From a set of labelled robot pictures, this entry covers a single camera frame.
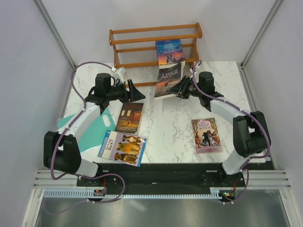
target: red wire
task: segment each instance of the red wire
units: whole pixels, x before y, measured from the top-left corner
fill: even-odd
[[[237,184],[236,184],[236,182],[233,181],[233,190],[232,190],[232,193],[236,190],[236,188],[237,188]]]

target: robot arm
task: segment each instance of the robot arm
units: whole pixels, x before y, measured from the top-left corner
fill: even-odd
[[[59,137],[63,135],[54,160],[54,169],[69,173],[94,177],[98,170],[96,163],[81,158],[78,142],[89,127],[108,107],[109,101],[120,100],[122,103],[134,102],[144,99],[145,96],[135,87],[132,80],[128,80],[129,91],[125,83],[111,86],[111,76],[107,73],[100,73],[95,80],[95,86],[85,98],[86,108],[80,109],[74,117],[56,132],[49,131],[44,137],[44,166],[51,167],[51,161],[55,145]]]
[[[210,72],[201,72],[199,74],[199,88],[212,97],[220,97],[226,100],[223,95],[215,91],[214,78]],[[193,81],[185,76],[177,85],[170,88],[170,93],[178,95],[183,99],[190,96],[198,97],[200,104],[208,111],[220,115],[226,121],[233,125],[233,145],[234,150],[230,156],[220,165],[220,175],[232,175],[238,173],[252,156],[261,153],[267,148],[266,140],[260,128],[251,118],[234,109],[224,102],[208,98],[201,94],[195,87]],[[269,133],[264,115],[260,111],[250,113],[254,116],[264,128],[266,134]]]

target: book cover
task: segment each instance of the book cover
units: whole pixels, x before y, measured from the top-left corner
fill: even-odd
[[[183,67],[179,63],[168,69],[160,69],[156,84],[155,99],[176,96],[167,90],[180,82],[183,76]]]
[[[156,41],[156,49],[160,68],[185,61],[179,39]]]
[[[143,103],[123,103],[116,130],[128,134],[138,134]]]
[[[143,137],[107,131],[98,157],[140,166],[146,141],[147,139]]]
[[[198,154],[223,151],[214,118],[192,120],[191,123],[194,130],[195,146]]]

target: gray wall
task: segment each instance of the gray wall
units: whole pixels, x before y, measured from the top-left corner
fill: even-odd
[[[204,61],[241,61],[275,0],[41,0],[76,63],[114,62],[109,30],[200,23],[197,47]],[[165,35],[176,35],[170,30]],[[152,32],[153,35],[164,35]],[[119,35],[135,38],[131,34]],[[143,43],[154,46],[154,42]],[[151,52],[123,59],[157,60]]]
[[[20,226],[71,68],[31,0],[0,6],[0,221]]]
[[[285,169],[303,212],[303,1],[282,3],[246,67],[272,138],[272,156]]]

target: white marble tabletop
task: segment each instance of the white marble tabletop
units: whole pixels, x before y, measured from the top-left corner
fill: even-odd
[[[158,71],[157,66],[130,68],[126,69],[124,79],[125,81],[132,79],[134,83],[156,81]],[[203,62],[199,71],[212,72],[219,93],[242,109],[250,109],[236,62]],[[84,97],[94,86],[96,75],[101,72],[111,73],[110,69],[97,64],[84,65],[77,70],[74,79],[75,87]],[[232,125],[203,108],[198,98],[190,97],[188,100],[182,100],[170,97],[154,100],[155,87],[139,87],[138,90],[146,96],[146,99],[139,101],[144,103],[139,136],[147,138],[142,163],[221,163],[233,151]],[[82,101],[72,90],[65,116],[74,114],[82,106]],[[118,119],[121,107],[122,103],[119,101],[110,102],[109,110],[114,122]],[[191,120],[209,117],[216,119],[223,152],[197,154]],[[113,162],[97,157],[100,147],[92,148],[81,155],[89,161]],[[251,162],[262,163],[265,160],[253,159]]]

